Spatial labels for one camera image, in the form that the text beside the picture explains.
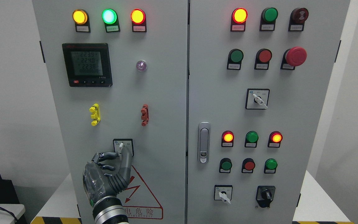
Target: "green indicator light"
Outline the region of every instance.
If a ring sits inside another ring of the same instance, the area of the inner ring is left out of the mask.
[[[244,57],[244,54],[242,51],[235,50],[230,55],[230,60],[232,60],[233,62],[240,62],[243,59],[243,57]]]
[[[222,169],[229,170],[231,168],[232,168],[232,163],[227,162],[227,161],[222,163]]]
[[[277,19],[278,11],[276,8],[266,8],[262,12],[263,20],[267,23],[271,23]]]
[[[247,142],[249,142],[249,143],[255,143],[258,141],[259,137],[256,132],[248,132],[246,139],[247,139]]]
[[[275,159],[268,159],[265,163],[267,169],[276,169],[277,161]]]
[[[113,24],[117,21],[117,13],[112,9],[105,9],[102,13],[102,19],[107,24]]]

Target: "white wall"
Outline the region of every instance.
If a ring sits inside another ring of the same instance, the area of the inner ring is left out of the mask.
[[[0,1],[0,172],[28,221],[69,172],[39,40],[31,1]]]
[[[316,180],[358,224],[358,22]]]

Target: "gray metal panel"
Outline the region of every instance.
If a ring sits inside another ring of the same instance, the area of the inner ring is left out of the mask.
[[[133,138],[133,165],[163,207],[163,220],[130,219],[130,223],[183,223],[187,1],[34,0],[33,4],[82,223],[94,222],[82,184],[85,163],[95,152],[111,152],[114,138]],[[121,32],[105,32],[101,13],[106,8],[117,12]],[[145,11],[147,33],[132,33],[130,13],[135,8]],[[91,33],[75,32],[71,18],[75,9],[88,12]],[[69,87],[62,43],[108,43],[113,86]],[[135,69],[141,59],[148,63],[146,72]],[[101,122],[95,127],[88,111],[94,103],[101,108]],[[145,127],[140,125],[143,104],[148,104],[150,113]],[[142,195],[133,197],[142,200]]]
[[[349,0],[193,0],[190,5],[188,223],[291,223],[323,106]],[[230,32],[237,7],[249,13],[246,31]],[[278,10],[275,31],[259,31],[266,7]],[[306,7],[303,32],[288,32],[291,11]],[[280,70],[284,51],[301,46],[306,62],[294,71]],[[231,49],[244,52],[240,71],[226,70]],[[267,71],[254,70],[261,48],[273,53]],[[245,110],[248,88],[269,88],[267,110]],[[209,162],[197,160],[200,122],[210,122]],[[234,133],[234,147],[220,147],[225,130]],[[283,134],[280,148],[267,148],[273,131]],[[259,134],[257,148],[245,148],[245,135]],[[219,173],[228,157],[230,174]],[[253,158],[253,174],[241,173],[245,158]],[[264,162],[275,158],[276,174],[264,174]],[[232,184],[231,205],[213,200],[215,184]],[[255,208],[259,185],[274,185],[270,208]]]

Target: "black and yellow hazard tape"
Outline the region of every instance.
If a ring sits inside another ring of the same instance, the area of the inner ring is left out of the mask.
[[[35,217],[31,224],[82,224],[81,218]]]
[[[31,224],[82,224],[81,218],[35,217]],[[354,224],[352,222],[301,222],[292,224]]]
[[[301,222],[292,221],[292,224],[354,224],[352,222]]]

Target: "digital power meter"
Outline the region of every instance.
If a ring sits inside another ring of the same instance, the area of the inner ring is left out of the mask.
[[[62,48],[70,86],[112,86],[107,43],[62,44]]]

